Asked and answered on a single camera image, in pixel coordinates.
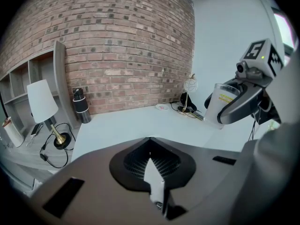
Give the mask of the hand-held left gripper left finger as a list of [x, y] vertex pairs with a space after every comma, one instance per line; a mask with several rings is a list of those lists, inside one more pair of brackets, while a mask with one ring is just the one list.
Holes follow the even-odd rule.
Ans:
[[[135, 139], [86, 153], [58, 171], [31, 196], [31, 208], [52, 225], [161, 225], [165, 219], [145, 192], [133, 192], [115, 181], [109, 170], [111, 158], [141, 141]], [[44, 205], [70, 179], [84, 183], [61, 217]]]

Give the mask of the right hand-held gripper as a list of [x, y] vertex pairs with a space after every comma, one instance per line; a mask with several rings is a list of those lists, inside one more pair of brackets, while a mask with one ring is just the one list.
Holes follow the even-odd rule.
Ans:
[[284, 64], [270, 39], [252, 42], [236, 64], [235, 78], [216, 83], [204, 106], [221, 110], [220, 124], [235, 123], [249, 115], [259, 124], [274, 120], [281, 124], [278, 112], [266, 92]]

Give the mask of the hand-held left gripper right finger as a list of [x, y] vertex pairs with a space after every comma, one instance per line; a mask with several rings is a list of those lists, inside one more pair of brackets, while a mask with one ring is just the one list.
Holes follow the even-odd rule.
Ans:
[[239, 152], [201, 148], [166, 139], [149, 138], [154, 163], [151, 191], [162, 200], [151, 225], [230, 225], [234, 198], [228, 182]]

